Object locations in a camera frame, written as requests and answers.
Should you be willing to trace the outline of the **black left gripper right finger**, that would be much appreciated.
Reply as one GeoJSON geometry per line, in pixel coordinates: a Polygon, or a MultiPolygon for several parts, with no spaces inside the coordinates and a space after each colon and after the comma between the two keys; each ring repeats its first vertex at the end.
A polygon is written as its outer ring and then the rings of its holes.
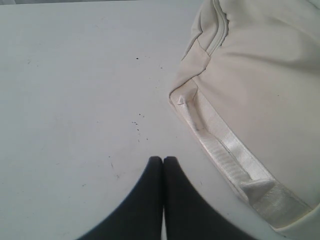
{"type": "Polygon", "coordinates": [[[164,218],[168,240],[252,240],[216,212],[193,187],[178,160],[163,161],[164,218]]]}

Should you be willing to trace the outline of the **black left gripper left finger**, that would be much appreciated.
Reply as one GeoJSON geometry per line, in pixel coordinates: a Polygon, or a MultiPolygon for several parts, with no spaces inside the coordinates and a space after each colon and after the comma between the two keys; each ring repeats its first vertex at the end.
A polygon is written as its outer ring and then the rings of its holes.
{"type": "Polygon", "coordinates": [[[163,224],[163,161],[149,158],[121,204],[80,240],[160,240],[163,224]]]}

